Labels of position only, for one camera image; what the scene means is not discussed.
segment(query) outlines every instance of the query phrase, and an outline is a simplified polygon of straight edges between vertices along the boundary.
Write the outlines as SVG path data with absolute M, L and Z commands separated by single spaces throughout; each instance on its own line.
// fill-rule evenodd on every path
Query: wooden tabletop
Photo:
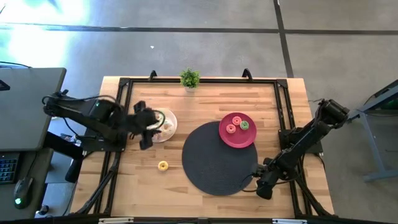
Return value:
M 101 95 L 116 96 L 119 78 L 104 77 Z M 304 81 L 301 78 L 288 78 L 287 81 L 295 123 L 304 126 L 312 119 Z M 280 92 L 285 105 L 282 90 Z M 189 181 L 181 162 L 182 146 L 194 129 L 209 121 L 219 121 L 233 111 L 246 113 L 256 123 L 255 145 L 259 163 L 265 157 L 274 157 L 280 151 L 277 136 L 280 128 L 272 85 L 201 83 L 194 93 L 187 93 L 178 83 L 135 83 L 129 113 L 133 113 L 132 106 L 139 100 L 146 101 L 151 108 L 169 108 L 177 117 L 178 128 L 171 139 L 146 151 L 139 149 L 140 138 L 127 141 L 116 182 L 113 217 L 294 217 L 288 184 L 276 185 L 271 200 L 246 192 L 212 196 L 201 192 Z M 285 123 L 289 128 L 289 122 L 286 120 Z M 94 152 L 84 160 L 71 212 L 81 208 L 97 187 L 103 157 L 103 152 Z M 160 161 L 169 163 L 166 172 L 158 170 Z M 304 170 L 314 196 L 333 213 L 325 171 L 319 158 L 306 155 Z M 254 183 L 252 181 L 247 189 L 253 189 Z M 104 192 L 101 211 L 106 204 L 108 188 Z M 304 211 L 300 190 L 298 198 Z

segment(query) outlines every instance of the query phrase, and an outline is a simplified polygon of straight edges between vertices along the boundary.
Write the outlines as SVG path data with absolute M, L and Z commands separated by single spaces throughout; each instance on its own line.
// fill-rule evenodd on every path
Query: black cable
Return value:
M 74 192 L 75 189 L 76 189 L 76 185 L 77 185 L 77 182 L 75 183 L 75 186 L 73 186 L 73 189 L 72 189 L 72 192 L 71 192 L 71 196 L 70 196 L 70 198 L 69 198 L 69 202 L 68 202 L 67 208 L 66 208 L 65 211 L 63 212 L 62 216 L 64 216 L 64 215 L 67 213 L 67 211 L 68 211 L 70 202 L 72 202 L 73 192 Z
M 243 182 L 250 176 L 253 176 L 253 174 L 249 174 L 249 175 L 245 176 L 245 178 L 241 181 L 241 184 L 239 185 L 239 188 L 242 187 Z M 242 189 L 243 192 L 255 192 L 256 190 L 244 190 L 244 189 Z
M 62 118 L 62 119 L 65 121 L 65 124 L 67 125 L 67 127 L 69 128 L 69 130 L 75 134 L 76 138 L 80 139 L 80 135 L 79 135 L 78 133 L 76 133 L 76 131 L 74 131 L 74 130 L 69 126 L 68 121 L 67 121 L 65 118 Z
M 304 157 L 305 157 L 305 153 L 304 153 L 304 155 L 300 158 L 300 161 L 301 161 L 301 165 L 302 165 L 302 166 L 304 166 Z
M 91 155 L 93 152 L 94 152 L 94 151 L 87 152 L 87 153 L 85 154 L 85 156 L 83 157 L 83 159 L 86 159 L 86 158 L 87 158 L 89 155 Z
M 117 103 L 115 97 L 113 97 L 113 96 L 111 96 L 111 95 L 98 95 L 98 96 L 91 96 L 91 97 L 80 98 L 80 99 L 62 99 L 62 98 L 57 98 L 57 97 L 55 97 L 55 96 L 50 96 L 50 95 L 48 95 L 48 96 L 44 96 L 44 97 L 42 98 L 42 104 L 45 105 L 44 100 L 47 99 L 47 98 L 53 98 L 53 99 L 60 100 L 60 101 L 82 101 L 82 100 L 92 100 L 92 99 L 97 99 L 97 98 L 102 98 L 102 97 L 103 97 L 103 98 L 110 98 L 110 99 L 112 99 L 112 100 L 114 101 L 114 102 L 112 102 L 112 103 L 113 103 L 114 105 L 118 106 L 121 110 L 123 110 L 122 105 L 120 105 L 119 103 Z
M 33 158 L 33 161 L 32 161 L 32 163 L 30 164 L 29 170 L 27 170 L 26 177 L 29 176 L 30 171 L 32 170 L 33 165 L 36 163 L 36 158 L 37 158 L 37 152 L 35 152 L 35 157 Z
M 312 124 L 312 126 L 314 127 L 315 125 L 318 124 L 318 122 L 321 120 L 322 116 L 321 116 L 321 110 L 323 109 L 323 107 L 325 107 L 325 104 L 322 104 L 321 106 L 318 107 L 318 109 L 315 112 L 315 118 L 314 118 L 314 122 Z
M 323 100 L 323 98 L 319 98 L 319 99 L 317 99 L 317 100 L 309 100 L 308 102 L 316 103 L 316 102 L 319 102 L 319 101 L 321 101 L 321 100 Z
M 164 115 L 163 112 L 158 111 L 158 110 L 153 110 L 153 112 L 158 112 L 158 113 L 160 113 L 160 114 L 163 116 L 163 120 L 162 120 L 162 122 L 160 123 L 160 125 L 158 125 L 156 128 L 149 129 L 148 131 L 153 131 L 153 130 L 159 129 L 159 128 L 164 124 L 164 122 L 165 122 L 165 120 L 166 120 L 166 115 Z
M 317 157 L 321 160 L 322 165 L 323 165 L 323 169 L 326 170 L 326 168 L 325 168 L 325 162 L 323 161 L 322 157 L 321 157 L 318 153 L 315 153 L 315 156 L 317 156 Z
M 31 68 L 30 66 L 19 64 L 19 63 L 14 63 L 14 62 L 0 62 L 0 63 L 7 63 L 7 64 L 10 64 L 10 65 L 20 65 L 20 66 L 24 66 L 24 67 L 27 67 L 27 68 Z

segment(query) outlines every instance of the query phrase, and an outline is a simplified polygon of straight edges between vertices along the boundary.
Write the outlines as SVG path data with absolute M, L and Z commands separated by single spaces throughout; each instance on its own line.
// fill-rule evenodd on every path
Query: potted plant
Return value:
M 187 92 L 193 92 L 199 83 L 199 71 L 192 71 L 190 68 L 183 70 L 180 74 L 181 84 Z

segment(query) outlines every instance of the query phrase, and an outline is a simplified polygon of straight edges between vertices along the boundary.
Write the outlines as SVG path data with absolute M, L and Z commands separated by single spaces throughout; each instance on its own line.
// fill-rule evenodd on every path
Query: yellow donut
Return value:
M 169 164 L 166 161 L 161 161 L 158 165 L 157 168 L 160 171 L 166 171 L 169 168 Z

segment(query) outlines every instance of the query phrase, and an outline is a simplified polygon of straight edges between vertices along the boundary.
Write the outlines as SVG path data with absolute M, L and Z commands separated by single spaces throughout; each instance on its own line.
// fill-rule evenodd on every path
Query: pink plate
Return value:
M 230 134 L 226 131 L 226 126 L 232 124 L 232 118 L 235 116 L 239 116 L 242 118 L 242 121 L 247 121 L 249 123 L 249 129 L 242 130 L 239 125 L 236 126 L 236 131 L 233 134 Z M 221 139 L 229 146 L 234 148 L 244 148 L 250 146 L 256 138 L 257 128 L 254 124 L 254 121 L 246 114 L 242 113 L 230 113 L 227 114 L 221 121 L 218 126 L 218 132 L 220 133 Z

